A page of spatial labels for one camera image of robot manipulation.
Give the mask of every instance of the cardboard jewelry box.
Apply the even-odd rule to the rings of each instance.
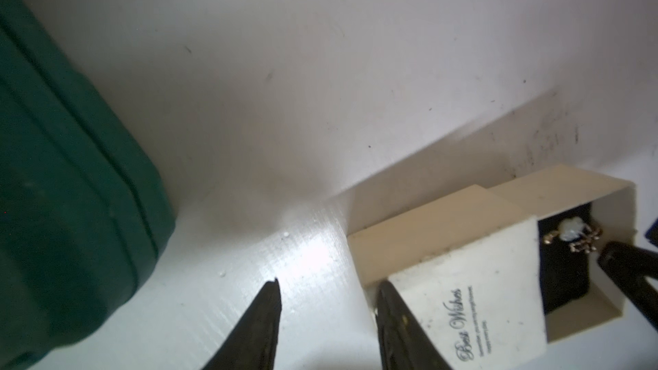
[[[631,243],[631,182],[558,165],[485,189],[471,186],[348,237],[366,293],[397,288],[454,369],[510,369],[623,312],[624,298],[589,255],[589,291],[544,315],[538,221],[591,204],[610,240]]]

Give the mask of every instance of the white wall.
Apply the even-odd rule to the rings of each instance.
[[[38,369],[198,369],[275,275],[277,368],[374,369],[346,233],[558,161],[658,215],[658,0],[25,1],[179,216],[137,296]],[[525,368],[654,369],[657,342],[631,307]]]

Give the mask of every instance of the jewelry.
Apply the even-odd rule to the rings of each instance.
[[[601,234],[603,231],[600,227],[592,228],[576,216],[562,220],[557,226],[557,230],[545,234],[544,244],[550,244],[554,238],[559,237],[563,242],[570,242],[569,249],[572,253],[584,251],[585,254],[588,254],[596,250],[594,242],[601,238]]]

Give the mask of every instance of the white painted surface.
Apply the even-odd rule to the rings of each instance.
[[[388,279],[453,370],[509,370],[546,353],[538,248],[532,217]]]
[[[137,296],[39,370],[198,369],[273,276],[278,369],[375,369],[347,232],[558,161],[658,215],[658,0],[25,1],[178,211]],[[627,310],[524,369],[654,369]]]

